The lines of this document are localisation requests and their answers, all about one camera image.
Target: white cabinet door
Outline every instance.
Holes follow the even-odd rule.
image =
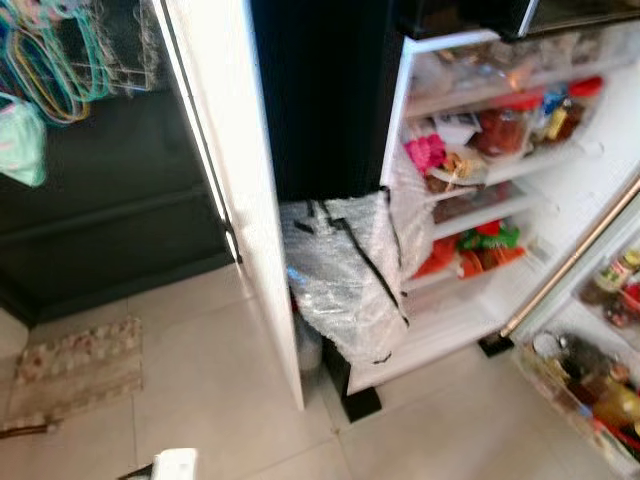
[[[243,0],[153,2],[189,121],[196,137],[198,130],[203,133],[198,148],[205,170],[221,186],[214,192],[219,213],[227,215],[220,207],[224,202],[286,378],[303,408],[250,7]]]

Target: beige tile floor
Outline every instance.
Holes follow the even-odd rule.
[[[260,307],[235,266],[36,328],[144,326],[144,390],[44,436],[0,440],[5,480],[113,480],[196,447],[212,480],[607,480],[604,462],[522,379],[470,346],[379,388],[350,425],[326,374],[295,409]],[[8,384],[0,379],[0,402]]]

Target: floor mat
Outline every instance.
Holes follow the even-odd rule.
[[[62,420],[141,387],[142,326],[137,318],[33,345],[16,368],[3,428]]]

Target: black refrigerator base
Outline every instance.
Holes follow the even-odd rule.
[[[322,357],[349,422],[353,423],[382,410],[380,397],[373,387],[347,395],[351,365],[340,355],[333,342],[326,338],[323,339]]]
[[[478,340],[478,345],[480,345],[484,354],[489,358],[513,348],[511,339],[501,336],[500,332],[494,332],[491,335],[481,338]]]

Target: refrigerator door handle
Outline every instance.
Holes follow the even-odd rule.
[[[624,210],[627,204],[640,192],[640,174],[631,181],[629,186],[623,191],[620,196],[613,200],[611,207],[600,217],[595,227],[593,227],[583,239],[578,243],[574,253],[567,258],[567,260],[560,266],[558,270],[551,276],[551,278],[545,283],[538,292],[531,297],[526,304],[517,311],[511,320],[500,330],[500,336],[503,338],[508,337],[511,333],[518,328],[523,320],[531,313],[531,311],[540,303],[540,301],[560,282],[569,270],[575,265],[580,257],[586,252],[589,247],[596,241],[596,239],[604,232],[607,227],[613,222],[618,214]]]

